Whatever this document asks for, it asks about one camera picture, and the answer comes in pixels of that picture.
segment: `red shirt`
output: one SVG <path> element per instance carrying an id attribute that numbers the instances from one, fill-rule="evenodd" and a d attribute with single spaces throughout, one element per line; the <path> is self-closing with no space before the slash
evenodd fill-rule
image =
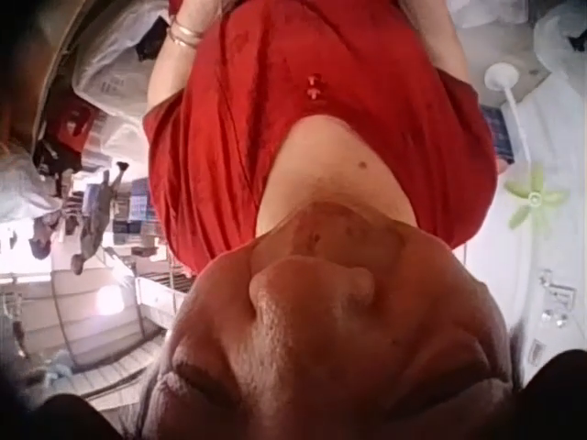
<path id="1" fill-rule="evenodd" d="M 249 0 L 198 48 L 185 89 L 145 117 L 152 199 L 173 254 L 199 272 L 255 237 L 292 125 L 344 120 L 387 164 L 418 225 L 457 247 L 496 185 L 477 94 L 435 69 L 389 0 Z"/>

